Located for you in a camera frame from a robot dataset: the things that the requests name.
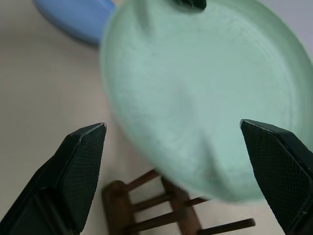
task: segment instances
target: plate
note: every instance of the plate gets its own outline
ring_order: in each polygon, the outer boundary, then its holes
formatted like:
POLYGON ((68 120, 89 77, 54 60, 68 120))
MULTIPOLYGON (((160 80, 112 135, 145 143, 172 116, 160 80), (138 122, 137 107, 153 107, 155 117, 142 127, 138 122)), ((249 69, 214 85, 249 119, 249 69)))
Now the plate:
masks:
POLYGON ((115 11, 111 0, 33 0, 37 9, 69 35, 99 45, 102 31, 115 11))
POLYGON ((102 73, 129 139, 177 185, 229 202, 262 199, 243 118, 294 132, 313 149, 313 68, 254 0, 129 0, 102 43, 102 73))

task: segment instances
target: wooden rung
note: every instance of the wooden rung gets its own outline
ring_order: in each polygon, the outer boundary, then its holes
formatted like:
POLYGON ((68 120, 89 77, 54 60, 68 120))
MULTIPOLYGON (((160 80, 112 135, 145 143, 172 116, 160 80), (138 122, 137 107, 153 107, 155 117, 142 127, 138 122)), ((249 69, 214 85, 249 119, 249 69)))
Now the wooden rung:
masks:
POLYGON ((182 208, 186 209, 187 217, 178 222, 182 235, 196 235, 201 230, 201 224, 193 207, 186 208, 185 203, 190 201, 188 193, 173 185, 168 180, 161 178, 165 192, 173 195, 170 200, 171 207, 174 211, 182 208))
POLYGON ((156 218, 148 219, 140 223, 130 225, 126 227, 124 231, 125 231, 125 234, 127 235, 132 234, 132 233, 137 233, 140 231, 144 231, 144 230, 160 227, 166 224, 171 224, 171 223, 181 221, 184 218, 186 218, 186 216, 187 216, 186 210, 181 209, 178 211, 161 215, 156 218))
POLYGON ((159 205, 163 202, 167 202, 169 200, 171 200, 172 195, 170 194, 162 194, 160 196, 148 199, 146 201, 143 202, 139 202, 133 205, 133 212, 141 212, 145 209, 154 207, 156 205, 159 205))
POLYGON ((157 176, 159 176, 158 172, 156 172, 155 170, 150 170, 146 174, 140 176, 139 178, 137 178, 134 181, 127 184, 125 190, 127 192, 129 192, 129 191, 143 185, 144 183, 156 178, 157 176))
POLYGON ((237 221, 230 224, 224 224, 217 227, 202 229, 198 231, 197 235, 213 235, 213 234, 221 234, 234 230, 245 229, 249 227, 255 226, 254 219, 245 219, 241 221, 237 221))
POLYGON ((203 202, 207 202, 207 201, 208 201, 208 200, 205 200, 205 199, 203 199, 203 198, 197 197, 197 198, 195 198, 195 199, 191 199, 191 200, 185 202, 184 205, 185 205, 186 207, 192 207, 192 206, 194 206, 194 205, 197 205, 197 204, 200 204, 200 203, 203 203, 203 202))

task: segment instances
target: blue plate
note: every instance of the blue plate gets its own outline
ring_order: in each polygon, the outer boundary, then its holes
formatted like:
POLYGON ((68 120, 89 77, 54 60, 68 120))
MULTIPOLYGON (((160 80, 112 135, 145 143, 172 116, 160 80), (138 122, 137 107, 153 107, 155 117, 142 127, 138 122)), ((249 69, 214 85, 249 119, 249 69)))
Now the blue plate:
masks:
POLYGON ((66 33, 98 45, 116 9, 110 0, 33 0, 39 11, 66 33))

